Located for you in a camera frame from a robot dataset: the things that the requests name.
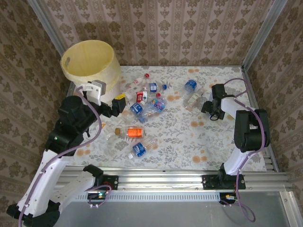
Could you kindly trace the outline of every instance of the orange bottle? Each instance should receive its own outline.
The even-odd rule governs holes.
[[[136,126],[116,128],[115,134],[117,136],[129,137],[129,138],[143,138],[146,135],[144,127],[136,127]]]

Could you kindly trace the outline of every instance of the blue bottle label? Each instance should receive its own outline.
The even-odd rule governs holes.
[[[151,101],[151,104],[157,109],[157,111],[160,113],[165,108],[165,104],[163,102],[160,102],[158,99],[153,99]]]
[[[143,110],[138,103],[133,104],[130,109],[133,110],[137,115]]]
[[[151,90],[151,92],[156,92],[157,91],[156,83],[150,83],[150,90]]]
[[[190,79],[185,85],[190,85],[193,90],[195,90],[195,88],[197,87],[197,83],[193,79]]]
[[[133,149],[138,157],[144,155],[146,153],[146,150],[142,143],[137,143],[136,145],[133,146]]]

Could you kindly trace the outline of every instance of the robotic arm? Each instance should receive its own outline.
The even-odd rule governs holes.
[[[83,84],[83,94],[99,115],[117,117],[126,106],[125,96],[116,97],[110,107],[100,101],[101,96],[105,94],[105,86],[105,83],[101,81]],[[76,147],[83,142],[83,133],[86,132],[89,137],[89,127],[97,119],[91,108],[84,105],[78,96],[65,98],[58,113],[60,119],[49,134],[41,164],[30,187],[17,204],[10,205],[7,209],[10,216],[19,219],[25,205],[26,209],[22,215],[22,220],[27,227],[54,226],[62,210],[75,196],[103,183],[103,171],[89,165],[73,182],[53,193],[61,172],[72,159]],[[47,165],[58,154],[73,148],[75,148],[74,151]]]
[[[263,127],[259,125],[251,111],[257,114]],[[224,84],[212,86],[210,101],[204,103],[201,112],[208,112],[212,121],[222,120],[225,113],[235,119],[234,142],[236,147],[227,162],[221,165],[218,175],[213,178],[208,177],[204,184],[205,189],[234,189],[238,171],[241,173],[247,160],[261,148],[262,140],[265,140],[264,147],[270,143],[267,112],[263,109],[247,107],[233,95],[226,94]],[[261,128],[264,131],[264,138],[262,138]]]

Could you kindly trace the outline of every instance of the floral tablecloth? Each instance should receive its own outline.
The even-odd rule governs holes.
[[[199,169],[217,170],[225,162],[234,149],[233,132],[235,120],[228,114],[223,120],[211,121],[209,115],[201,113],[197,108],[191,112],[182,105],[181,90],[189,79],[197,81],[197,89],[204,87],[203,102],[211,94],[211,86],[224,83],[232,78],[242,78],[240,67],[158,67],[158,66],[123,66],[121,89],[130,89],[134,80],[143,80],[149,73],[149,82],[161,82],[168,85],[162,93],[167,99],[167,107],[163,112],[148,122],[141,124],[135,120],[131,126],[144,126],[146,133],[158,140],[158,145],[141,158],[129,159],[127,154],[138,140],[117,137],[112,144],[104,142],[99,136],[96,141],[78,149],[70,165],[88,165],[106,167],[140,167],[164,169]],[[244,82],[235,80],[225,86],[228,94],[238,94],[245,90]],[[239,98],[249,105],[247,94]],[[101,117],[102,123],[113,130],[126,126],[125,115],[129,114],[129,106],[119,117]],[[97,123],[90,127],[93,136],[98,129]],[[262,154],[255,155],[245,166],[245,171],[266,171]]]

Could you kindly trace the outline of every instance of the orange bottle label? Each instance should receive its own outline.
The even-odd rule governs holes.
[[[142,137],[142,129],[128,129],[128,137]]]

